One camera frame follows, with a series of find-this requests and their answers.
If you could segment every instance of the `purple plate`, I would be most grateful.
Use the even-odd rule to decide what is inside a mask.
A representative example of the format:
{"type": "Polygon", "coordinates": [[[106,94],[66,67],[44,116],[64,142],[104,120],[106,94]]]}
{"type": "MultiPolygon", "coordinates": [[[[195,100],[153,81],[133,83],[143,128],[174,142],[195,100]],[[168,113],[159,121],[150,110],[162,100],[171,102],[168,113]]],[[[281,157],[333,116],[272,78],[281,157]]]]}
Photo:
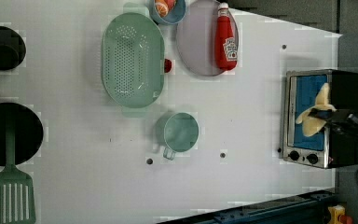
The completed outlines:
{"type": "MultiPolygon", "coordinates": [[[[188,69],[198,75],[217,76],[224,72],[214,61],[214,34],[219,4],[214,0],[194,2],[177,26],[176,44],[179,54],[188,69]]],[[[231,14],[229,17],[238,46],[237,25],[231,14]]]]}

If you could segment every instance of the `ketchup label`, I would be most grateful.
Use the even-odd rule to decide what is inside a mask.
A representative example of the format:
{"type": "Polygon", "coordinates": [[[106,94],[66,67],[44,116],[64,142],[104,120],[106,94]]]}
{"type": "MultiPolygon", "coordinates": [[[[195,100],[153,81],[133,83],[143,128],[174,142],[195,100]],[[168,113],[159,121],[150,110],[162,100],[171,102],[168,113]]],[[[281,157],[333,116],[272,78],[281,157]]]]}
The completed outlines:
{"type": "Polygon", "coordinates": [[[234,37],[226,39],[226,43],[223,44],[226,58],[228,62],[237,61],[237,45],[235,44],[234,37]]]}

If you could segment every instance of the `oven knob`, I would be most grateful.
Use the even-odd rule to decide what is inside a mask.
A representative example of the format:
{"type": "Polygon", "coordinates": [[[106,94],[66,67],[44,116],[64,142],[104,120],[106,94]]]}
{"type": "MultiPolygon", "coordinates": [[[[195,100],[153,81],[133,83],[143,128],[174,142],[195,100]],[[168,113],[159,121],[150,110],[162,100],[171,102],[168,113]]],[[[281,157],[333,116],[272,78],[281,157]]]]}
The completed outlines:
{"type": "Polygon", "coordinates": [[[298,154],[298,152],[292,151],[292,152],[290,152],[289,157],[290,157],[290,159],[292,159],[293,161],[297,161],[298,158],[300,158],[300,155],[298,154]]]}
{"type": "Polygon", "coordinates": [[[318,162],[318,156],[316,156],[315,154],[310,154],[307,157],[307,160],[310,162],[310,164],[316,164],[318,162]]]}

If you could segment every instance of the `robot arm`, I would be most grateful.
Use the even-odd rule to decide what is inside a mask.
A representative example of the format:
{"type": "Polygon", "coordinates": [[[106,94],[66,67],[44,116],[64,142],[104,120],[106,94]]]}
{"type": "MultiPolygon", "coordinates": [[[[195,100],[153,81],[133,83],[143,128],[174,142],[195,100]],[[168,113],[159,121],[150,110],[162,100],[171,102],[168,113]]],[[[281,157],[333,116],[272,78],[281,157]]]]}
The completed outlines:
{"type": "Polygon", "coordinates": [[[325,120],[333,132],[343,134],[358,141],[358,117],[351,110],[318,110],[312,109],[310,117],[325,120]]]}

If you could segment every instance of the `black pot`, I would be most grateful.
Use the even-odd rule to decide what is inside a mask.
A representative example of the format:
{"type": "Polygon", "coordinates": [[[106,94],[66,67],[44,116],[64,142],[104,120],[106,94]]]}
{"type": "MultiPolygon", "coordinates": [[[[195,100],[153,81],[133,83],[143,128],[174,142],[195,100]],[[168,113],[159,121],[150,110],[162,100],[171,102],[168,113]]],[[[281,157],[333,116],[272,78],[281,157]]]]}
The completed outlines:
{"type": "Polygon", "coordinates": [[[0,26],[0,71],[17,67],[25,58],[26,47],[15,31],[0,26]]]}
{"type": "Polygon", "coordinates": [[[6,116],[15,120],[15,163],[28,161],[39,150],[43,141],[43,126],[39,117],[29,108],[15,103],[0,104],[0,166],[6,164],[6,116]]]}

